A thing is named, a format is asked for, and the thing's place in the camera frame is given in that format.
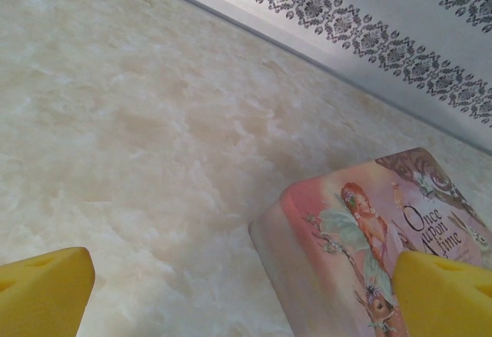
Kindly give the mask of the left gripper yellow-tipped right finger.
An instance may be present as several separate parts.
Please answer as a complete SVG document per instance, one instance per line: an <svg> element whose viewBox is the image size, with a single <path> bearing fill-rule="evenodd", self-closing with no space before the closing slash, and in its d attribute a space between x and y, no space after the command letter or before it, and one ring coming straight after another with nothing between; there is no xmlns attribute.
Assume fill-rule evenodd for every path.
<svg viewBox="0 0 492 337"><path fill-rule="evenodd" d="M490 336L491 271L402 252L392 286L410 336Z"/></svg>

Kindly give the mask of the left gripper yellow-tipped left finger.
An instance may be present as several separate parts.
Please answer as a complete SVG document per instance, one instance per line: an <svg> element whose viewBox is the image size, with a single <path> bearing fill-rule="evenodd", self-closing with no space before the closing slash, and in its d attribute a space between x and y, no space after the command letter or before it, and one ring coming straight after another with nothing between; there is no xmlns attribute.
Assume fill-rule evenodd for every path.
<svg viewBox="0 0 492 337"><path fill-rule="evenodd" d="M95 268L84 247L2 265L1 335L77 335L94 284Z"/></svg>

